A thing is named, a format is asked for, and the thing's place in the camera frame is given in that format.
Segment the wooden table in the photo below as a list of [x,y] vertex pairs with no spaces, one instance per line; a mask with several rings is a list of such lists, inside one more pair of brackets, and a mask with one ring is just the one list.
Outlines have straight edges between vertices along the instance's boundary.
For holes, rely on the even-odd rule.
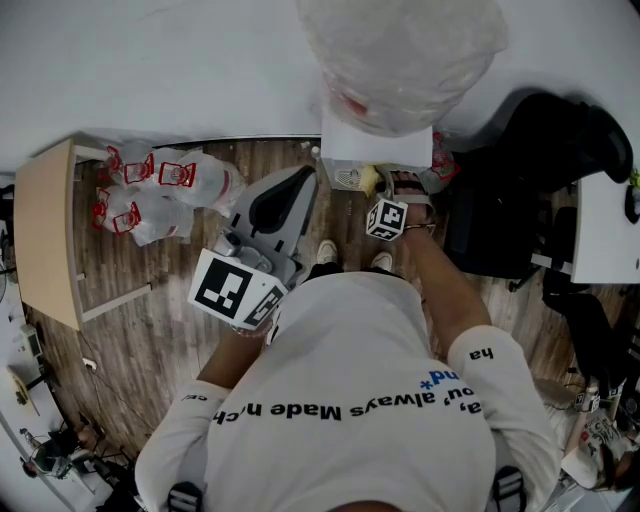
[[106,160],[106,151],[68,139],[21,167],[16,175],[14,227],[22,301],[76,330],[102,313],[151,291],[133,290],[83,309],[73,243],[73,179],[76,161]]

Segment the backpack strap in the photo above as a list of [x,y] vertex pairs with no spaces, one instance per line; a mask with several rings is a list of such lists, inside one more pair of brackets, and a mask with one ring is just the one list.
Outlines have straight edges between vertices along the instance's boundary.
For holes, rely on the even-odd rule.
[[180,469],[179,483],[174,485],[167,497],[169,512],[202,512],[202,501],[206,491],[204,472],[207,468],[207,437],[203,436],[187,450]]
[[524,512],[527,495],[524,478],[504,436],[492,430],[496,445],[496,476],[491,487],[486,512]]

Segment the cable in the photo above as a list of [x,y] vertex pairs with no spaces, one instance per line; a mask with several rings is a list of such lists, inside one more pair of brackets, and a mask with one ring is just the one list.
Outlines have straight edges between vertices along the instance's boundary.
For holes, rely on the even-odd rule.
[[[84,341],[84,343],[87,345],[87,347],[89,347],[89,350],[91,351],[91,358],[92,358],[94,361],[96,361],[95,352],[94,352],[94,350],[93,350],[93,347],[92,347],[92,346],[91,346],[91,344],[87,341],[87,338],[85,338],[85,336],[84,336],[84,334],[82,333],[82,331],[79,331],[79,332],[80,332],[80,336],[82,337],[82,341]],[[87,371],[89,372],[89,375],[90,375],[90,378],[91,378],[91,382],[93,383],[93,388],[95,389],[95,392],[96,392],[96,397],[97,397],[97,399],[98,399],[98,407],[100,408],[100,410],[101,410],[102,412],[104,412],[104,411],[102,410],[102,405],[100,404],[100,394],[98,393],[98,387],[96,386],[96,381],[93,379],[93,377],[94,377],[94,376],[95,376],[95,377],[97,377],[97,378],[98,378],[98,380],[100,380],[100,381],[101,381],[105,386],[107,386],[107,387],[111,390],[111,392],[115,395],[115,397],[116,397],[118,400],[120,400],[124,405],[126,405],[126,406],[127,406],[127,408],[128,408],[128,409],[129,409],[133,414],[135,414],[135,415],[137,416],[137,418],[138,418],[142,423],[144,423],[144,425],[146,425],[146,427],[147,427],[151,432],[153,432],[153,431],[154,431],[154,428],[153,428],[153,427],[152,427],[152,426],[151,426],[151,425],[150,425],[150,424],[149,424],[149,423],[148,423],[148,422],[147,422],[147,421],[146,421],[146,420],[145,420],[145,419],[144,419],[140,414],[138,414],[138,411],[136,411],[136,410],[135,410],[131,405],[129,405],[129,403],[128,403],[124,398],[122,398],[122,397],[118,394],[118,392],[117,392],[115,389],[113,389],[113,387],[111,387],[111,385],[110,385],[106,380],[104,380],[102,377],[100,377],[100,375],[98,375],[97,371],[92,371],[89,367],[87,367]]]
[[128,403],[124,398],[122,398],[122,397],[117,393],[117,391],[116,391],[115,389],[113,389],[113,388],[111,387],[111,385],[110,385],[106,380],[104,380],[102,377],[100,377],[100,375],[98,375],[97,373],[93,373],[93,372],[89,372],[89,373],[91,373],[91,375],[95,375],[96,377],[98,377],[98,380],[102,381],[102,383],[103,383],[105,386],[107,386],[107,387],[111,390],[111,392],[116,396],[116,398],[117,398],[118,400],[120,400],[124,405],[126,405],[126,406],[129,408],[129,410],[130,410],[133,414],[135,414],[135,415],[138,417],[138,419],[139,419],[142,423],[144,423],[144,424],[147,426],[147,428],[149,428],[149,430],[151,430],[151,432],[153,432],[153,430],[154,430],[154,429],[153,429],[153,427],[152,427],[149,423],[147,423],[147,421],[145,421],[145,420],[142,418],[142,416],[140,416],[140,414],[138,414],[138,412],[137,412],[133,407],[131,407],[131,406],[129,405],[129,403]]

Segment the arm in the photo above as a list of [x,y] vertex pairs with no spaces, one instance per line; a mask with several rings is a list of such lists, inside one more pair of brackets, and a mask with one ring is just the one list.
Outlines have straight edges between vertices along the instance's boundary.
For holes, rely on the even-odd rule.
[[562,452],[522,348],[506,332],[478,326],[455,340],[448,362],[478,396],[489,427],[507,442],[529,493],[527,510],[538,510],[557,484]]
[[[415,174],[396,173],[394,180],[416,181]],[[397,193],[420,195],[414,189],[400,188]],[[427,210],[412,204],[407,210],[407,224],[426,224]],[[422,295],[433,319],[433,327],[443,353],[463,332],[477,325],[491,325],[491,318],[482,298],[469,280],[451,263],[426,229],[410,229],[402,241],[416,266]]]
[[216,411],[260,354],[262,341],[228,330],[198,379],[178,393],[136,463],[136,484],[149,512],[167,510],[185,455],[206,443]]
[[[409,224],[426,221],[424,207],[409,207]],[[539,509],[557,483],[560,451],[522,349],[507,333],[491,327],[480,295],[426,230],[411,229],[402,240],[418,270],[449,366],[477,394],[489,427],[504,436],[529,492],[527,510]]]

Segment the white box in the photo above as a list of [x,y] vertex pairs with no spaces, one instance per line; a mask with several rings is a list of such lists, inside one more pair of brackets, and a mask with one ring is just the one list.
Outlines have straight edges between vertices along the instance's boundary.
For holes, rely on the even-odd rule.
[[370,164],[391,163],[414,172],[428,169],[432,151],[432,128],[405,137],[378,137],[343,123],[327,107],[322,110],[320,156],[335,189],[359,190],[361,172]]

